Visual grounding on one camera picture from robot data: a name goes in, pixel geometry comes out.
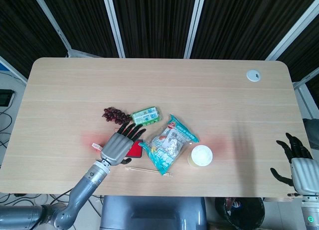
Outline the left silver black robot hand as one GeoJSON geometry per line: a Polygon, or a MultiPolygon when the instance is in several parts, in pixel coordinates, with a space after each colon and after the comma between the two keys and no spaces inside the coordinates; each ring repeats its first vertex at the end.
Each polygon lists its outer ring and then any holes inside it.
{"type": "Polygon", "coordinates": [[[129,122],[122,124],[102,148],[101,158],[108,162],[110,166],[129,164],[132,159],[126,157],[126,155],[134,143],[146,131],[146,129],[142,127],[142,124],[129,124],[129,122]]]}

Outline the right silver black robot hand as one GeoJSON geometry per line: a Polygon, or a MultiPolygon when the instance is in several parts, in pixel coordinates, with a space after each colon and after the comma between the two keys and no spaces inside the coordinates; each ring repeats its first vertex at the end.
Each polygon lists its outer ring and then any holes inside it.
{"type": "Polygon", "coordinates": [[[319,162],[314,160],[310,151],[295,136],[286,133],[290,144],[277,140],[288,159],[291,178],[283,177],[275,168],[270,168],[272,175],[286,185],[293,187],[298,195],[319,195],[319,162]]]}

